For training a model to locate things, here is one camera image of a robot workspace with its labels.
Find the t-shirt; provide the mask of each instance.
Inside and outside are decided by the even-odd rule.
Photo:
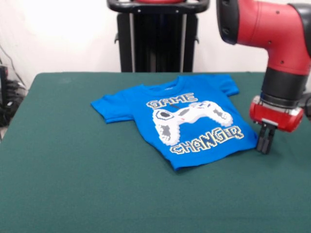
[[[256,133],[227,97],[238,93],[230,75],[191,75],[134,86],[91,105],[106,123],[134,120],[144,140],[178,170],[256,146]]]

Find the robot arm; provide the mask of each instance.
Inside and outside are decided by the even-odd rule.
[[[268,153],[274,130],[292,132],[303,116],[297,104],[311,67],[311,5],[217,0],[217,15],[223,41],[268,51],[261,95],[250,109],[262,124],[257,149]],[[271,131],[263,139],[266,128]]]

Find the green felt tablecloth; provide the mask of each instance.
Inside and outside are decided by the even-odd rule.
[[[311,124],[272,151],[174,172],[132,121],[105,124],[90,102],[177,74],[47,73],[0,144],[0,233],[307,233]],[[261,73],[233,73],[243,118]]]

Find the game controller graphic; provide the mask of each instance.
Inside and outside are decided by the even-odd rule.
[[[153,112],[153,121],[159,138],[167,146],[174,146],[179,142],[179,125],[193,124],[201,117],[209,117],[224,127],[233,124],[232,116],[211,101],[194,102],[189,107],[181,108],[174,113],[164,109],[154,109]]]

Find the black stand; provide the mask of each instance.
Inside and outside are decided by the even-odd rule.
[[[118,15],[122,72],[192,72],[197,40],[196,13],[209,0],[197,3],[145,4],[108,0]]]

